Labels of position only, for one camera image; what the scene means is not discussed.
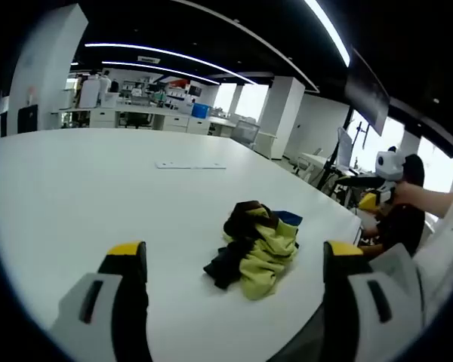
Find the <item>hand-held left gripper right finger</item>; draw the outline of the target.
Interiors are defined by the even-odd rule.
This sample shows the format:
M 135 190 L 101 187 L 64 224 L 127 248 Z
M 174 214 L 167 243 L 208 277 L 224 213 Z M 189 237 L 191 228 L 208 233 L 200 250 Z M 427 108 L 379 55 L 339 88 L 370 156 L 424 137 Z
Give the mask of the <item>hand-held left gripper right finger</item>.
M 369 259 L 339 241 L 323 247 L 324 361 L 392 361 L 424 325 L 418 270 L 397 244 Z

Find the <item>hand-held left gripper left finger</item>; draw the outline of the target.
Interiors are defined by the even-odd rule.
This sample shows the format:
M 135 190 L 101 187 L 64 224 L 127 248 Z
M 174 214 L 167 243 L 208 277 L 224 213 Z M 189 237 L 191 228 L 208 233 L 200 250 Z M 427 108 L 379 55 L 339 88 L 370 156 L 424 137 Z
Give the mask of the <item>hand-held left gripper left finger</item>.
M 119 244 L 59 302 L 51 338 L 74 361 L 151 361 L 146 243 Z

